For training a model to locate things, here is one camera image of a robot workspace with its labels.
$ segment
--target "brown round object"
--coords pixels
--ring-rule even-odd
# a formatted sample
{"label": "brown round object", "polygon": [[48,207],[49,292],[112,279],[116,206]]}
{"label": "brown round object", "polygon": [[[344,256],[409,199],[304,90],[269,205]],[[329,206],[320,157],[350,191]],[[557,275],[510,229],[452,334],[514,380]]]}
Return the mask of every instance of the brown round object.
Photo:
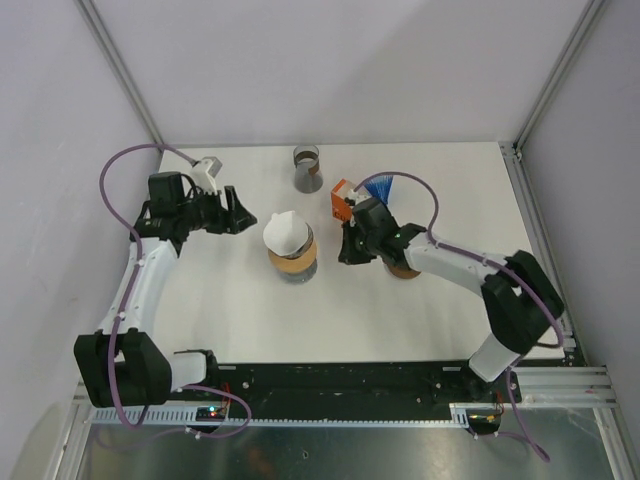
{"label": "brown round object", "polygon": [[412,278],[416,278],[421,273],[411,269],[405,270],[403,268],[394,267],[392,265],[389,265],[388,263],[385,263],[385,265],[394,277],[398,277],[403,280],[411,280]]}
{"label": "brown round object", "polygon": [[307,251],[300,255],[298,258],[281,257],[269,250],[269,260],[274,267],[284,273],[304,272],[311,266],[317,255],[318,245],[316,244],[315,240],[311,242],[311,245],[309,246]]}

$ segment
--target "blue plastic object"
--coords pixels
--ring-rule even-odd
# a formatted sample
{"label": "blue plastic object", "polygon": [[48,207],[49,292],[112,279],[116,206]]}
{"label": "blue plastic object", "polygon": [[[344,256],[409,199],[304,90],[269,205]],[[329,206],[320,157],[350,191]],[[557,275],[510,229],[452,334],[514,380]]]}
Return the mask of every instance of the blue plastic object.
{"label": "blue plastic object", "polygon": [[382,175],[364,184],[364,188],[385,205],[389,205],[389,194],[391,193],[391,182],[393,175]]}

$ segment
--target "brown tape roll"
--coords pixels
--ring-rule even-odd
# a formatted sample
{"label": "brown tape roll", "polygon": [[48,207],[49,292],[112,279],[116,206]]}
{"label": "brown tape roll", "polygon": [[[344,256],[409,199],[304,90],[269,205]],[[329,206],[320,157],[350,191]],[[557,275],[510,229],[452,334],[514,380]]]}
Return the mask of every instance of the brown tape roll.
{"label": "brown tape roll", "polygon": [[271,250],[269,252],[269,260],[283,273],[300,273],[304,272],[311,266],[318,255],[318,245],[313,240],[306,252],[300,255],[298,258],[286,258],[276,255]]}

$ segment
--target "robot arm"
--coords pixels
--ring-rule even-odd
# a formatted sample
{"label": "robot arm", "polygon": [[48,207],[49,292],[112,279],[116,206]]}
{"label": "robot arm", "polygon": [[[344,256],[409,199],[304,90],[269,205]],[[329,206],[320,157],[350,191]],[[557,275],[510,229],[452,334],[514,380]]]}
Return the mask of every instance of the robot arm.
{"label": "robot arm", "polygon": [[[432,243],[420,225],[410,223],[400,227],[378,199],[358,203],[352,213],[352,219],[342,225],[340,262],[369,263],[379,256],[391,268],[428,272],[482,297],[491,334],[468,361],[465,370],[470,389],[495,381],[517,358],[526,355],[549,328],[539,308],[526,293],[514,290],[516,285],[509,277],[484,262],[438,248],[439,239]],[[554,318],[562,314],[562,301],[531,254],[518,251],[505,257],[474,253],[516,272],[543,300]]]}
{"label": "robot arm", "polygon": [[[185,195],[183,174],[165,172],[149,177],[149,200],[134,228],[141,237],[142,258],[132,242],[122,282],[98,330],[80,335],[74,354],[89,398],[96,407],[113,406],[107,375],[109,333],[116,315],[122,318],[116,350],[116,378],[124,406],[160,405],[169,394],[184,385],[201,382],[215,370],[215,357],[208,351],[176,352],[166,358],[153,343],[156,308],[164,284],[173,270],[190,232],[206,230],[214,234],[237,234],[257,223],[240,203],[233,187],[225,187],[227,207],[222,206],[215,175],[221,163],[205,158],[191,170],[191,191]],[[139,265],[138,276],[123,312],[118,307],[126,295],[131,273]]]}

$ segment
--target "white wall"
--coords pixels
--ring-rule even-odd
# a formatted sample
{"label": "white wall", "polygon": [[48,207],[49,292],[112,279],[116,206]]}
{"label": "white wall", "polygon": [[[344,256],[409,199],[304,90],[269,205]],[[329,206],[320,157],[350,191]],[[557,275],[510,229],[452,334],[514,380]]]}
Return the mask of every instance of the white wall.
{"label": "white wall", "polygon": [[[70,0],[3,2],[0,79],[0,478],[36,479],[79,377],[75,337],[101,320],[126,260],[98,174],[147,139]],[[133,217],[156,161],[130,160],[110,185]]]}
{"label": "white wall", "polygon": [[166,140],[513,140],[586,0],[99,0]]}
{"label": "white wall", "polygon": [[524,151],[580,338],[640,450],[640,3],[611,2]]}

